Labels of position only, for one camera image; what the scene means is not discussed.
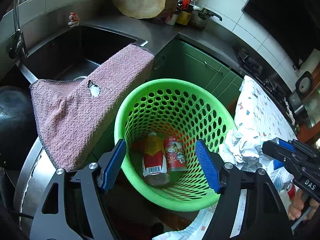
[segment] faucet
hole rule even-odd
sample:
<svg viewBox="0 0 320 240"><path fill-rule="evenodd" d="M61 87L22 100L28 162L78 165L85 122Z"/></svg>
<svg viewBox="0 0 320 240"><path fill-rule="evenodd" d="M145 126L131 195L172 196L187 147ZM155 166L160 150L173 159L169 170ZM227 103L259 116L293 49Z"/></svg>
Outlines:
<svg viewBox="0 0 320 240"><path fill-rule="evenodd" d="M15 59L18 55L20 58L27 57L27 49L24 41L23 32L20 30L19 21L19 0L13 0L13 22L14 22L14 38L13 45L9 49L9 57Z"/></svg>

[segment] kitchen counter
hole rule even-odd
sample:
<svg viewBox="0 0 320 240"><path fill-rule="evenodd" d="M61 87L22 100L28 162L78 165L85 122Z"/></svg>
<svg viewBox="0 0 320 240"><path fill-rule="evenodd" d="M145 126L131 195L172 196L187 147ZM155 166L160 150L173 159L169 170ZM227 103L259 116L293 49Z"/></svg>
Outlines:
<svg viewBox="0 0 320 240"><path fill-rule="evenodd" d="M241 76L246 74L246 72L240 68L233 48L225 41L207 31L200 31L182 25L157 25L147 20L139 20L118 14L96 17L82 23L116 30L144 39L148 41L144 47L155 55L172 39L177 37L217 58Z"/></svg>

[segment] pink towel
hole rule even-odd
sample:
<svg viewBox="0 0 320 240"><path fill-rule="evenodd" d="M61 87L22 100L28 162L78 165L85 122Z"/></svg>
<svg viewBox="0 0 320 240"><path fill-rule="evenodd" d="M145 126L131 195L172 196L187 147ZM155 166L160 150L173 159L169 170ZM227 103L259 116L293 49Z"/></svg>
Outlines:
<svg viewBox="0 0 320 240"><path fill-rule="evenodd" d="M57 167L84 165L125 97L150 75L153 54L130 44L76 82L39 79L30 85L39 138ZM91 95L89 83L100 88Z"/></svg>

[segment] basket rim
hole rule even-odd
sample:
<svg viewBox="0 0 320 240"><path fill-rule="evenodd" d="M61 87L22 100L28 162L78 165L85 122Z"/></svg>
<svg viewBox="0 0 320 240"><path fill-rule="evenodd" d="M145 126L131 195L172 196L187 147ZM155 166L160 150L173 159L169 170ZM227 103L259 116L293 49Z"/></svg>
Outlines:
<svg viewBox="0 0 320 240"><path fill-rule="evenodd" d="M215 98L211 93L204 90L203 88L192 84L187 81L178 80L178 79L156 79L149 82L146 82L140 86L138 86L136 89L134 89L122 102L115 121L115 130L114 130L114 139L115 143L118 142L119 139L124 139L124 133L125 128L122 127L122 120L127 118L125 108L127 107L128 103L132 101L132 99L140 93L142 90L145 90L147 87L154 86L159 83L175 83L180 84L184 86L189 86L192 90L197 90L199 94L204 94L207 97L211 97L213 100L216 101L216 103L222 107L224 114L230 117L230 121L233 123L233 129L236 129L236 125L234 124L234 121L232 117L230 116L229 112L226 110L226 108L222 105L222 103ZM191 212L191 211L198 211L200 209L206 208L211 206L212 204L216 203L219 199L219 195L217 195L213 190L212 194L207 194L206 196L203 196L200 199L193 199L193 200L178 200L178 199L170 199L167 198L158 192L159 189L153 188L149 185L147 185L143 179L139 177L139 175L136 173L134 167L131 164L128 152L125 155L125 158L123 160L123 163L121 165L121 169L123 170L124 174L126 175L129 182L133 185L133 187L142 194L145 198L150 200L151 202L162 206L164 208L175 210L175 211L183 211L183 212Z"/></svg>

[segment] metal screw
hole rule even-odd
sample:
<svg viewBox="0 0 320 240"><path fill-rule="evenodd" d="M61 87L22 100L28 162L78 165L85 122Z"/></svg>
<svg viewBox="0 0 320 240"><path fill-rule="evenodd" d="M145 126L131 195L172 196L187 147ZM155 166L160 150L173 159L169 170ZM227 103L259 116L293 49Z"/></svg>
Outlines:
<svg viewBox="0 0 320 240"><path fill-rule="evenodd" d="M264 174L266 174L266 171L264 169L258 169L258 173L260 175L264 175Z"/></svg>
<svg viewBox="0 0 320 240"><path fill-rule="evenodd" d="M64 172L63 168L59 168L59 169L57 169L57 171L56 171L56 173L57 173L58 175L62 174L63 172Z"/></svg>
<svg viewBox="0 0 320 240"><path fill-rule="evenodd" d="M90 169L90 170L94 170L96 167L98 167L98 164L97 164L97 163L90 163L90 164L89 164L89 169Z"/></svg>
<svg viewBox="0 0 320 240"><path fill-rule="evenodd" d="M228 170L231 170L233 168L233 164L232 163L225 163L224 167Z"/></svg>

